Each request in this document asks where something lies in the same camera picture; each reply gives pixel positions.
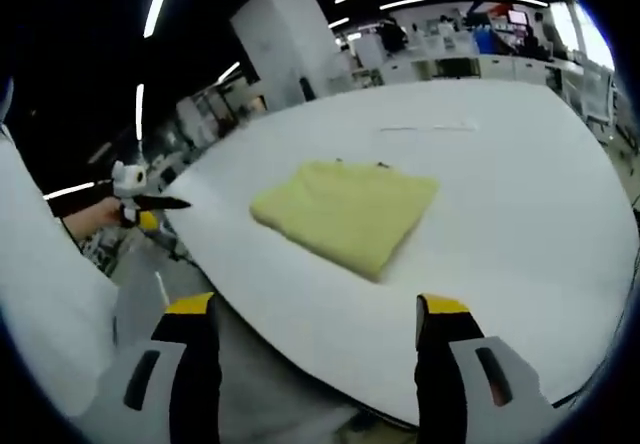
white table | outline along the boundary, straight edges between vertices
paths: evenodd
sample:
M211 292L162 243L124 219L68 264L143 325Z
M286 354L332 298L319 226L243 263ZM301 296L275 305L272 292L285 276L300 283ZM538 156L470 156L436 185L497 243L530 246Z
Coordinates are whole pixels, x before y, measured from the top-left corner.
M380 131L388 127L417 130ZM301 162L336 158L441 182L379 284L249 215L256 193ZM524 83L432 81L305 104L234 133L167 192L193 204L170 213L172 225L264 339L310 375L410 424L418 422L418 293L466 303L555 401L601 361L638 246L629 202L594 137L549 89Z

folded towel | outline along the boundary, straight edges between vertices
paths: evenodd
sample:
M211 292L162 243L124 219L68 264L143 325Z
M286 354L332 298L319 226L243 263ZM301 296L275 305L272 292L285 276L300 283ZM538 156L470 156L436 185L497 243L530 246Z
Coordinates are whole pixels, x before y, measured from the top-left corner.
M432 178L375 165L308 162L258 195L254 219L310 251L378 280L438 189Z

